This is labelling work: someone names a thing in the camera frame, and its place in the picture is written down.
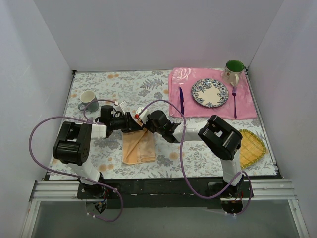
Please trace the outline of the orange satin napkin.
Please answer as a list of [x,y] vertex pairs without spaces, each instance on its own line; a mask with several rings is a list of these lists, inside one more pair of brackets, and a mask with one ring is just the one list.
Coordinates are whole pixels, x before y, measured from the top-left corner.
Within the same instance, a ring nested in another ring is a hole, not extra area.
[[135,132],[123,134],[122,162],[126,165],[149,163],[155,161],[153,134],[142,128]]

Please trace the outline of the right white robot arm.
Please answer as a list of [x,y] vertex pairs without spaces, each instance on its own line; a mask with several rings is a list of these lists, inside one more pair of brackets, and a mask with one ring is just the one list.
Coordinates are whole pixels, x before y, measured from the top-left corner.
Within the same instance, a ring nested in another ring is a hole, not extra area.
[[[235,197],[242,191],[243,175],[240,167],[240,148],[242,134],[219,116],[211,116],[200,123],[172,123],[163,111],[156,110],[139,113],[139,120],[151,133],[160,134],[169,143],[180,144],[180,163],[185,182],[190,190],[202,199],[213,199],[225,192]],[[222,165],[224,188],[212,196],[202,196],[190,185],[186,177],[183,162],[183,143],[185,141],[202,141],[216,155]]]

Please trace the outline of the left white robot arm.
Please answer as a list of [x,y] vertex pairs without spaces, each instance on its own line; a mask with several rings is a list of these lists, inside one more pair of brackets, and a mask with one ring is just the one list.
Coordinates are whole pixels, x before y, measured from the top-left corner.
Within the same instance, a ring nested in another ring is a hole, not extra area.
[[53,157],[70,166],[80,178],[84,191],[94,198],[106,193],[103,175],[89,158],[92,139],[109,138],[113,131],[123,133],[142,130],[129,112],[117,111],[113,106],[102,106],[95,122],[77,124],[64,122],[53,147]]

